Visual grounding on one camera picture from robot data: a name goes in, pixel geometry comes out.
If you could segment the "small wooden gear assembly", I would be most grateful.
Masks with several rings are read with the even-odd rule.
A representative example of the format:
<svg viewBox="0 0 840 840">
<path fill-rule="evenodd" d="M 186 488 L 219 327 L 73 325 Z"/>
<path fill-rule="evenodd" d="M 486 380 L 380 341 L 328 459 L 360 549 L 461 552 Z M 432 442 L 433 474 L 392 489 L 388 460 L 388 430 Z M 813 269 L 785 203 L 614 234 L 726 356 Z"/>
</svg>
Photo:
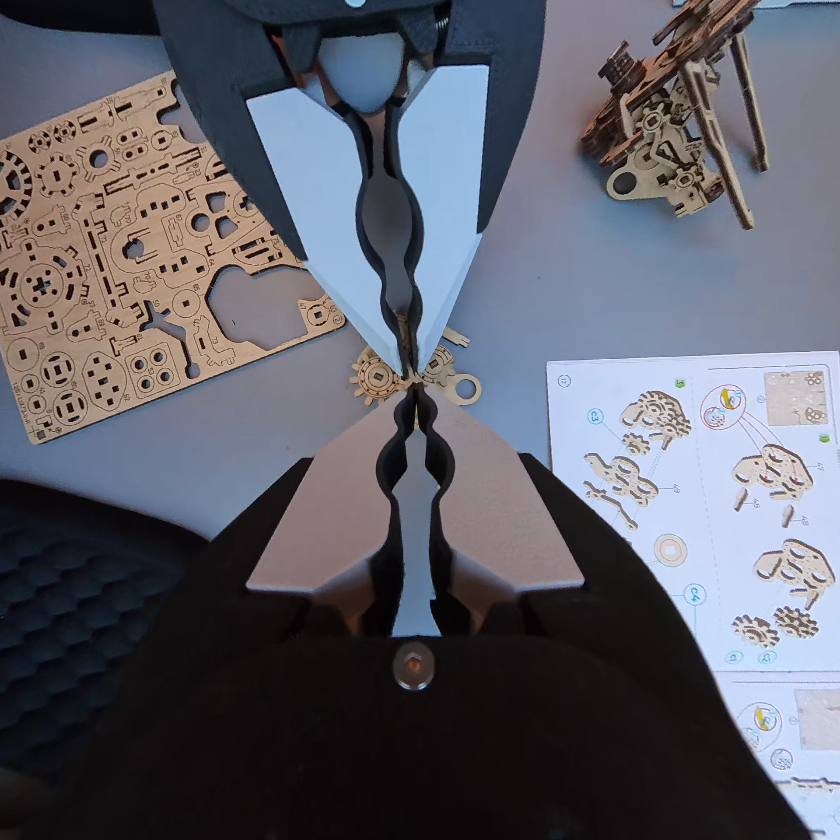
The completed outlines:
<svg viewBox="0 0 840 840">
<path fill-rule="evenodd" d="M 474 375 L 461 374 L 455 370 L 454 354 L 441 343 L 437 345 L 426 368 L 407 381 L 400 378 L 371 346 L 364 348 L 352 368 L 354 374 L 350 383 L 355 386 L 354 395 L 363 397 L 366 406 L 371 406 L 374 401 L 383 403 L 416 382 L 437 387 L 459 406 L 475 404 L 482 393 L 482 384 Z"/>
</svg>

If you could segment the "partly built wooden model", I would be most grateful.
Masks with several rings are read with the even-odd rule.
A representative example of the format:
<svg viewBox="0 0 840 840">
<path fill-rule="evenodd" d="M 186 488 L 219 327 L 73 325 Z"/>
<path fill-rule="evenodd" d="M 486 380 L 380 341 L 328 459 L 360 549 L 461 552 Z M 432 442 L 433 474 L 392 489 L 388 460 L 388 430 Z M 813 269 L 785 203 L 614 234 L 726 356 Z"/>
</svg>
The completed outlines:
<svg viewBox="0 0 840 840">
<path fill-rule="evenodd" d="M 744 31 L 757 1 L 690 1 L 653 37 L 671 40 L 656 56 L 635 59 L 626 41 L 599 77 L 611 97 L 581 138 L 600 165 L 613 168 L 606 191 L 618 201 L 666 198 L 675 215 L 694 214 L 728 196 L 744 229 L 754 227 L 712 97 L 716 64 L 727 49 L 737 71 L 755 147 L 756 166 L 770 165 Z"/>
</svg>

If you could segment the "white instruction booklet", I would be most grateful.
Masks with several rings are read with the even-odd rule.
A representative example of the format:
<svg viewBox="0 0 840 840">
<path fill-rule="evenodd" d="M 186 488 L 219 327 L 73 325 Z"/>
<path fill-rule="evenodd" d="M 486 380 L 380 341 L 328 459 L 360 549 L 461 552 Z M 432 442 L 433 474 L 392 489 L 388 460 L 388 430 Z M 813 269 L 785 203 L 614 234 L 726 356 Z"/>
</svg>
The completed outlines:
<svg viewBox="0 0 840 840">
<path fill-rule="evenodd" d="M 553 473 L 689 626 L 752 756 L 838 838 L 838 352 L 547 363 Z"/>
</svg>

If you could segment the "grey desk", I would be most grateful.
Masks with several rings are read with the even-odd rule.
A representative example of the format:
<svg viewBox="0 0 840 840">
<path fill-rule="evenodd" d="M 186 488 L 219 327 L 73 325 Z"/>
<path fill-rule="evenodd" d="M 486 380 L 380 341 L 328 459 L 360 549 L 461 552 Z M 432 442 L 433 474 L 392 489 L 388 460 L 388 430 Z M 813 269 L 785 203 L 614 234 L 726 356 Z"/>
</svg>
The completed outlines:
<svg viewBox="0 0 840 840">
<path fill-rule="evenodd" d="M 676 218 L 619 203 L 578 141 L 626 39 L 669 2 L 552 2 L 530 119 L 453 311 L 484 394 L 471 412 L 549 461 L 548 361 L 838 350 L 838 6 L 761 10 L 747 39 L 770 168 L 732 63 L 717 113 L 755 228 L 728 201 Z M 46 445 L 27 440 L 2 373 L 2 477 L 170 520 L 211 538 L 302 456 L 363 414 L 351 326 Z"/>
</svg>

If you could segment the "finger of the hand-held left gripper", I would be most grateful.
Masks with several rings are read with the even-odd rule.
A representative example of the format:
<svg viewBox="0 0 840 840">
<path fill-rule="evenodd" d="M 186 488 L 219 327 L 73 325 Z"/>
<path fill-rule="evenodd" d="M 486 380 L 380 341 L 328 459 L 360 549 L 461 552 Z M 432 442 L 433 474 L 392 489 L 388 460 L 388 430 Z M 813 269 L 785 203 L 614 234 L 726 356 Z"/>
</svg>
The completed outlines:
<svg viewBox="0 0 840 840">
<path fill-rule="evenodd" d="M 489 67 L 407 66 L 407 97 L 391 111 L 388 140 L 406 189 L 413 234 L 406 273 L 413 368 L 421 372 L 438 344 L 475 257 Z"/>
<path fill-rule="evenodd" d="M 343 314 L 398 374 L 401 332 L 385 300 L 385 268 L 364 231 L 372 137 L 345 103 L 328 108 L 299 88 L 246 102 L 306 253 L 303 262 Z"/>
</svg>

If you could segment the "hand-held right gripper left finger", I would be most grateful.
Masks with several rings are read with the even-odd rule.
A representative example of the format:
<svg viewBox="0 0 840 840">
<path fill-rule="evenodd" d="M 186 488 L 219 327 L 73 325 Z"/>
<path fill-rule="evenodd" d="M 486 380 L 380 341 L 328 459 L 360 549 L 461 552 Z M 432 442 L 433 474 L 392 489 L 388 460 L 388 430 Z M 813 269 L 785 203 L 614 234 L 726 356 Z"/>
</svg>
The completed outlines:
<svg viewBox="0 0 840 840">
<path fill-rule="evenodd" d="M 320 449 L 247 581 L 252 592 L 336 608 L 353 633 L 389 637 L 403 592 L 400 512 L 417 397 L 411 388 Z"/>
</svg>

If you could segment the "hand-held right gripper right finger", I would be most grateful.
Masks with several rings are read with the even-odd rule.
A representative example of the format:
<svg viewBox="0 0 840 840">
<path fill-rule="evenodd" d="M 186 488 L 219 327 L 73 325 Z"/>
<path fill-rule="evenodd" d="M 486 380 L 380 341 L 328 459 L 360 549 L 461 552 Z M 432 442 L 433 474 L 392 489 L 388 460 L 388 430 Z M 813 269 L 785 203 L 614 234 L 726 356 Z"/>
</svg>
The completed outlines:
<svg viewBox="0 0 840 840">
<path fill-rule="evenodd" d="M 433 500 L 429 558 L 442 635 L 480 629 L 522 593 L 580 587 L 584 576 L 518 452 L 445 396 L 417 390 Z"/>
</svg>

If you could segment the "laser-cut plywood parts sheet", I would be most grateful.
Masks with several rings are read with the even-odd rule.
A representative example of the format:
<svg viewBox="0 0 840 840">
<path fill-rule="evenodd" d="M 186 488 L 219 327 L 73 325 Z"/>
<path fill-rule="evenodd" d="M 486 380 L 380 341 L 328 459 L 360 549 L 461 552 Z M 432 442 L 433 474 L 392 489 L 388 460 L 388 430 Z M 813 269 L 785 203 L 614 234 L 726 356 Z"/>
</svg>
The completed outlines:
<svg viewBox="0 0 840 840">
<path fill-rule="evenodd" d="M 1 143 L 2 360 L 41 445 L 341 329 L 328 294 L 274 350 L 224 335 L 217 274 L 301 270 L 208 142 L 161 114 L 169 71 Z"/>
</svg>

